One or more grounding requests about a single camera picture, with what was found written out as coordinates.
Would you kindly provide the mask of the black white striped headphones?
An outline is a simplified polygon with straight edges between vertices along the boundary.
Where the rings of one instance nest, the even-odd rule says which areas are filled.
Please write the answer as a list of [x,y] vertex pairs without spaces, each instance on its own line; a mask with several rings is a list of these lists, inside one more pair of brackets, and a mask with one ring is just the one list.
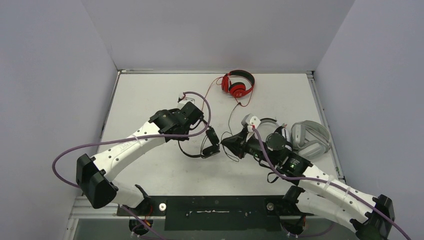
[[292,145],[292,141],[291,141],[291,136],[290,136],[290,131],[286,128],[286,124],[285,123],[280,123],[278,120],[274,119],[274,118],[269,118],[269,117],[264,117],[260,119],[260,124],[273,124],[276,126],[276,129],[274,130],[275,133],[281,134],[284,139],[286,140],[286,144],[285,147],[287,149],[292,149],[293,145]]

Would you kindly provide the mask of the grey white headphones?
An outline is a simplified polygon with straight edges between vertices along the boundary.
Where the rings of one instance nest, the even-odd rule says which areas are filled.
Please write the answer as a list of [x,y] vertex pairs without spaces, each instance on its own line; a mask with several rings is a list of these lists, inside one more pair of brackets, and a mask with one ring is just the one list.
[[329,131],[320,123],[304,120],[291,127],[291,143],[297,154],[309,161],[331,149]]

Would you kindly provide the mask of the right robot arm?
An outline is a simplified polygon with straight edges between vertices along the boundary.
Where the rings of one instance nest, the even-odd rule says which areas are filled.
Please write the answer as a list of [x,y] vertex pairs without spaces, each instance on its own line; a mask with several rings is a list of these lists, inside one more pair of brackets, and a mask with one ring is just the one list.
[[272,118],[248,114],[239,133],[221,143],[237,158],[251,155],[266,161],[272,173],[292,185],[283,197],[284,210],[312,214],[352,231],[360,240],[387,240],[395,220],[392,200],[354,189],[297,153],[290,133]]

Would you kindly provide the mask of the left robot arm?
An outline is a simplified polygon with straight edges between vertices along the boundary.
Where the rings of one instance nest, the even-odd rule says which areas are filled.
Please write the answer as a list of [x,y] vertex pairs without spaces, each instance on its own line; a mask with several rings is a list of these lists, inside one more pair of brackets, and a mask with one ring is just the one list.
[[148,151],[170,140],[188,140],[191,126],[203,118],[204,113],[191,100],[184,100],[178,108],[157,111],[129,141],[93,156],[81,155],[76,161],[77,185],[94,209],[114,203],[130,207],[137,215],[145,214],[150,207],[146,191],[116,177]]

